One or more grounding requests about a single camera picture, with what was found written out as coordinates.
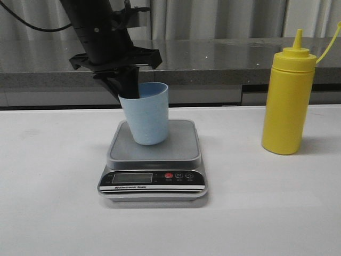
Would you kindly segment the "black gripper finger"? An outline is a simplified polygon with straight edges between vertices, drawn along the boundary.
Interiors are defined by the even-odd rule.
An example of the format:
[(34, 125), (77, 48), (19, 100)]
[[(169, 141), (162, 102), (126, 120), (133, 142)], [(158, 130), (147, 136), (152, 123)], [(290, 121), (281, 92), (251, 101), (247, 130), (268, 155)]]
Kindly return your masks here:
[(139, 67), (123, 67), (118, 71), (119, 95), (122, 98), (139, 98)]
[(110, 80), (110, 74), (98, 73), (93, 76), (93, 79), (105, 88), (119, 103), (119, 92), (115, 86), (115, 83)]

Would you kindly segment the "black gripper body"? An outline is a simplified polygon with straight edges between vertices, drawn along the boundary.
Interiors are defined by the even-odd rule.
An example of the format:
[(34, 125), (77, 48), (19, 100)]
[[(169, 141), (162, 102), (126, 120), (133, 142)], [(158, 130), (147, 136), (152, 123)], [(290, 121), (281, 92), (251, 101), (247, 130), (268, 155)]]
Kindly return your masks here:
[(111, 26), (75, 29), (85, 53), (70, 59), (73, 69), (80, 67), (92, 71), (105, 71), (126, 66), (149, 66), (153, 69), (162, 63), (159, 50), (134, 46), (126, 28)]

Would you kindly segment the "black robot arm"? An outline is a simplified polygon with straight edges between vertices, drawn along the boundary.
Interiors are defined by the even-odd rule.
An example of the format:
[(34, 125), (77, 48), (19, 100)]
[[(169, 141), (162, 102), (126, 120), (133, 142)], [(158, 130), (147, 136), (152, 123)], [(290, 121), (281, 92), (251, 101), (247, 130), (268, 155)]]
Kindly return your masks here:
[(132, 7), (124, 2), (120, 11), (109, 1), (61, 1), (85, 53), (70, 59), (73, 69), (87, 68), (93, 78), (117, 100), (138, 99), (139, 68), (156, 69), (162, 58), (159, 50), (134, 46), (127, 28), (148, 7)]

